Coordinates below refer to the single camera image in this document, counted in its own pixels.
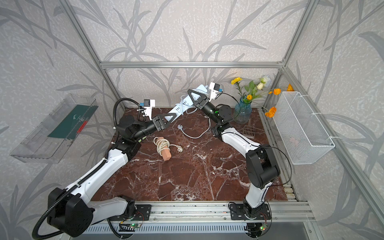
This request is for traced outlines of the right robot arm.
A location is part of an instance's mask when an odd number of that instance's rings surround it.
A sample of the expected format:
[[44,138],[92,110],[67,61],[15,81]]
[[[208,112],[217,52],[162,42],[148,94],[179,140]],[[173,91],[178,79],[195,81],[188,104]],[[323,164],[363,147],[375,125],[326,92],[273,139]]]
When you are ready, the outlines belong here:
[[241,135],[230,122],[232,109],[228,105],[215,107],[209,98],[197,91],[188,90],[194,107],[203,111],[216,125],[212,128],[214,136],[222,142],[232,146],[246,159],[246,170],[251,182],[249,191],[243,201],[243,213],[250,220],[255,220],[262,214],[265,205],[265,196],[273,181],[281,174],[274,149],[270,145],[253,142]]

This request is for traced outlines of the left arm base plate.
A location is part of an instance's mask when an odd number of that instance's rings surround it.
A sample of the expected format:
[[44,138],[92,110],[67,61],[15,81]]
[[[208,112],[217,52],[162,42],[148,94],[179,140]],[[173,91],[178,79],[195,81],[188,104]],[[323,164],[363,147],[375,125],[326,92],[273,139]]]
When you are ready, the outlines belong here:
[[152,205],[135,205],[134,207],[129,207],[126,212],[120,216],[113,216],[110,218],[111,221],[123,221],[123,220],[133,220],[133,221],[148,221],[151,214]]

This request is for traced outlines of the grey white power strip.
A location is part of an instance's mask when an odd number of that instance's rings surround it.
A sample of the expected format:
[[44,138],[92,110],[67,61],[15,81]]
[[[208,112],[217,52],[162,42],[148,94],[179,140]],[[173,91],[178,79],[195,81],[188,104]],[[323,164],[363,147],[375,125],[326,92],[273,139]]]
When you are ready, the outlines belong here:
[[[209,90],[208,86],[199,85],[194,91],[207,95]],[[188,109],[193,108],[193,101],[190,96],[181,97],[181,101],[169,111],[169,114],[176,114],[176,119],[183,115]]]

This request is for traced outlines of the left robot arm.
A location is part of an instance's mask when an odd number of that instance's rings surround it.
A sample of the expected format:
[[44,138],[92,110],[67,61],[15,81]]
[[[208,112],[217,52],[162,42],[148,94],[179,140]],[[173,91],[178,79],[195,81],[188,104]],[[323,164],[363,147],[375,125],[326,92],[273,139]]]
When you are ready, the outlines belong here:
[[114,216],[134,215],[135,201],[122,196],[106,201],[92,201],[97,190],[121,167],[131,161],[139,151],[142,140],[165,130],[185,108],[176,105],[167,114],[152,117],[153,100],[145,100],[138,104],[138,111],[149,121],[136,121],[133,116],[117,119],[117,107],[123,101],[136,103],[127,98],[117,100],[113,108],[113,123],[116,138],[113,147],[106,153],[98,165],[90,169],[77,181],[64,189],[56,188],[49,194],[48,209],[37,221],[32,237],[35,240],[46,240],[63,233],[78,237],[87,228]]

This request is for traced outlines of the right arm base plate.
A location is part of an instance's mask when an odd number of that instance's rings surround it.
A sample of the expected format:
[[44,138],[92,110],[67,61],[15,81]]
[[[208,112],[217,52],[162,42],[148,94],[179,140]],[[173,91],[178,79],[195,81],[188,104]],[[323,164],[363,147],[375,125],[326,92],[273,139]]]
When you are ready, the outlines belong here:
[[251,208],[247,203],[236,204],[228,203],[228,208],[231,214],[231,220],[271,220],[271,210],[267,203],[262,203],[256,208]]

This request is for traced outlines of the pink power strip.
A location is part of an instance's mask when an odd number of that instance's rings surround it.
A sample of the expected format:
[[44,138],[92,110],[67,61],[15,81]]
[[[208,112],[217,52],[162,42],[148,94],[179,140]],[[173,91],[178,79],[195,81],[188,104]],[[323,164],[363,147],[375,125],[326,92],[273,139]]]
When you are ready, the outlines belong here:
[[157,152],[162,156],[163,160],[169,161],[172,157],[170,142],[163,137],[156,137],[154,143],[157,146]]

